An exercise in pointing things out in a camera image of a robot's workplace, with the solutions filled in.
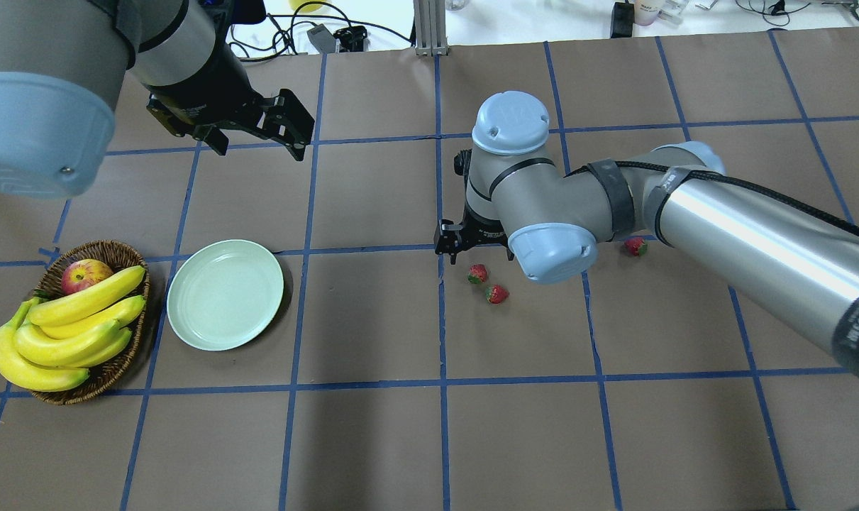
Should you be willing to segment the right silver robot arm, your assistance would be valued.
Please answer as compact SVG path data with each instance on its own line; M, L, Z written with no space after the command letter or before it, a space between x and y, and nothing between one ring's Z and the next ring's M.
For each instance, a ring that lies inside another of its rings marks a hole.
M640 231L686 253L859 379L859 227L743 179L710 146L670 143L572 172L546 148L550 116L532 94L481 104L455 156L465 206L433 242L456 259L497 243L533 282L588 271L598 246Z

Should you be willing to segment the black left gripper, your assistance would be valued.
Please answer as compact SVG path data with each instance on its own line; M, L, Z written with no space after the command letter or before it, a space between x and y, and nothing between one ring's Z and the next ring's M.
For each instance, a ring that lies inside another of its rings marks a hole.
M299 97L287 88L262 96L225 43L192 77L146 88L147 112L171 136L192 137L221 156L228 152L227 131L278 143L297 161L312 142L315 119Z

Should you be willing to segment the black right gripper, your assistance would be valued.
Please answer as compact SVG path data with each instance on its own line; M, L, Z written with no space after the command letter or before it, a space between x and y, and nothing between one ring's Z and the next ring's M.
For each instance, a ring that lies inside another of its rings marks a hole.
M491 200L477 191L470 177L472 150L460 151L454 157L454 172L462 178L465 188L464 211L459 223L442 218L433 234L436 255L457 256L472 247L500 245L507 247L507 235L497 218L481 209L491 206Z

